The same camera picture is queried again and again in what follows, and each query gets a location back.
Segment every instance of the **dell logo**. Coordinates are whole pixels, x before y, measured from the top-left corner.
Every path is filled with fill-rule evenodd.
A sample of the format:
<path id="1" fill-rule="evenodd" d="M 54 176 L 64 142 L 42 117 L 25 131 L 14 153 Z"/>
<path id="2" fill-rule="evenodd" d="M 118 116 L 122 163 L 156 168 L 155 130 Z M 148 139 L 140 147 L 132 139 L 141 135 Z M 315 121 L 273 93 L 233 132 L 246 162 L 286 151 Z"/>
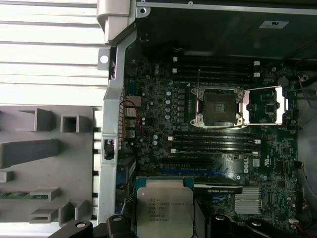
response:
<path id="1" fill-rule="evenodd" d="M 249 158 L 245 158 L 243 163 L 244 163 L 243 172 L 245 174 L 248 174 L 249 173 Z"/>

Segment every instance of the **black connector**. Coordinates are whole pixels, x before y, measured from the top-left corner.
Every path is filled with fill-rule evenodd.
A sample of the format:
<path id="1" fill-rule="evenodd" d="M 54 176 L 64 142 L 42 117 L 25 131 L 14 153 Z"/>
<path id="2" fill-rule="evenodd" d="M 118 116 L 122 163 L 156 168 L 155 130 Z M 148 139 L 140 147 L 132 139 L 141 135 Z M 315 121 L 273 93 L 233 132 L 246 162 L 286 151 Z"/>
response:
<path id="1" fill-rule="evenodd" d="M 298 170 L 300 170 L 303 166 L 303 163 L 300 161 L 294 161 L 294 167 Z"/>

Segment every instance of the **chip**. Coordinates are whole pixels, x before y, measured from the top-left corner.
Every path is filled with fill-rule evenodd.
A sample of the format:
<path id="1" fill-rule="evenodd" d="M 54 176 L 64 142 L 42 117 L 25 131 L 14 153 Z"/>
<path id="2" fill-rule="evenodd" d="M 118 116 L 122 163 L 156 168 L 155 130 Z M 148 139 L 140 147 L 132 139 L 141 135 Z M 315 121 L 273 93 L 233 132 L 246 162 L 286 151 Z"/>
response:
<path id="1" fill-rule="evenodd" d="M 289 155 L 289 150 L 290 150 L 290 148 L 288 148 L 288 147 L 283 147 L 283 148 L 282 148 L 282 153 L 283 153 L 283 155 Z"/>
<path id="2" fill-rule="evenodd" d="M 274 111 L 275 111 L 274 105 L 272 105 L 272 104 L 267 104 L 265 111 L 266 111 L 266 113 L 268 113 L 268 114 L 274 113 Z"/>
<path id="3" fill-rule="evenodd" d="M 280 187 L 280 188 L 285 188 L 285 181 L 279 181 L 277 183 L 277 186 Z"/>
<path id="4" fill-rule="evenodd" d="M 236 122 L 237 104 L 234 94 L 205 93 L 204 123 L 213 125 L 214 122 Z"/>

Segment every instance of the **circuit board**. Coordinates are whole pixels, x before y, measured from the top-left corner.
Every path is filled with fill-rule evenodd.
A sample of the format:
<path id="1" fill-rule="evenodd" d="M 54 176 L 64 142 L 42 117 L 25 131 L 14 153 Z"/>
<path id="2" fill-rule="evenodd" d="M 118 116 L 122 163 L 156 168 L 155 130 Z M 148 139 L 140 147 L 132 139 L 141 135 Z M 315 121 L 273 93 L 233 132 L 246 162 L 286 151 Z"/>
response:
<path id="1" fill-rule="evenodd" d="M 251 60 L 239 64 L 222 61 L 140 58 L 127 65 L 125 98 L 137 110 L 132 104 L 125 105 L 123 137 L 137 150 L 137 175 L 193 176 L 195 183 L 213 182 L 218 176 L 229 178 L 249 194 L 194 196 L 214 213 L 226 214 L 236 222 L 260 218 L 291 231 L 288 219 L 295 217 L 300 196 L 294 167 L 298 85 L 291 78 L 295 68 L 263 66 L 254 74 Z M 230 104 L 232 91 L 226 88 L 269 87 L 278 85 L 281 78 L 289 79 L 283 85 L 288 100 L 283 124 L 235 126 L 230 114 L 236 111 Z M 201 106 L 193 93 L 197 87 L 209 89 Z M 216 103 L 212 104 L 213 114 L 205 113 L 205 125 L 215 126 L 221 118 L 224 129 L 193 126 L 198 107 L 210 111 L 208 100 Z M 217 100 L 226 102 L 228 114 L 224 115 L 225 106 Z M 250 91 L 252 123 L 275 122 L 279 106 L 274 89 Z M 245 202 L 253 202 L 250 210 Z"/>

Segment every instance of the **cable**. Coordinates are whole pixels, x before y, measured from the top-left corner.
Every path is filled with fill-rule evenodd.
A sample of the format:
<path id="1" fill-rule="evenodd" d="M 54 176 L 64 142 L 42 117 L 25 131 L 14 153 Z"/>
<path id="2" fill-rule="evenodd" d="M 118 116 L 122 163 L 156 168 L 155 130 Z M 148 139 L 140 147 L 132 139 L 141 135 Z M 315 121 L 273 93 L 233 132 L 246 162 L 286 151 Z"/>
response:
<path id="1" fill-rule="evenodd" d="M 312 234 L 310 234 L 309 232 L 305 231 L 299 224 L 294 223 L 294 225 L 302 232 L 305 233 L 306 235 L 308 235 L 311 238 L 316 238 L 316 236 L 313 236 Z"/>
<path id="2" fill-rule="evenodd" d="M 303 92 L 303 96 L 304 96 L 304 98 L 306 99 L 308 105 L 309 105 L 311 108 L 313 108 L 313 109 L 317 109 L 317 107 L 314 107 L 314 106 L 311 104 L 309 98 L 307 97 L 306 92 L 305 92 L 304 87 L 303 87 L 303 83 L 302 83 L 301 77 L 298 76 L 298 78 L 299 78 L 299 85 L 301 86 L 301 89 L 302 89 L 302 92 Z"/>
<path id="3" fill-rule="evenodd" d="M 132 101 L 130 101 L 130 100 L 123 100 L 123 101 L 120 103 L 120 105 L 123 104 L 123 103 L 131 103 L 131 104 L 132 104 L 132 106 L 133 106 L 134 109 L 135 109 L 135 115 L 136 115 L 136 119 L 137 119 L 137 122 L 138 122 L 138 126 L 139 126 L 139 128 L 140 128 L 140 131 L 141 131 L 141 133 L 142 133 L 143 135 L 147 135 L 146 132 L 145 132 L 145 131 L 143 130 L 143 128 L 142 128 L 142 123 L 141 123 L 141 121 L 140 121 L 140 119 L 139 119 L 139 112 L 138 112 L 137 106 L 134 104 L 134 102 L 132 102 Z"/>
<path id="4" fill-rule="evenodd" d="M 307 181 L 306 174 L 305 174 L 305 171 L 304 171 L 304 164 L 302 164 L 302 172 L 303 172 L 303 177 L 304 177 L 304 180 L 305 180 L 305 182 L 306 182 L 306 185 L 307 185 L 309 191 L 311 192 L 311 194 L 312 194 L 314 197 L 316 197 L 316 195 L 314 194 L 312 188 L 310 187 L 310 185 L 309 185 L 309 183 L 308 183 L 308 181 Z"/>

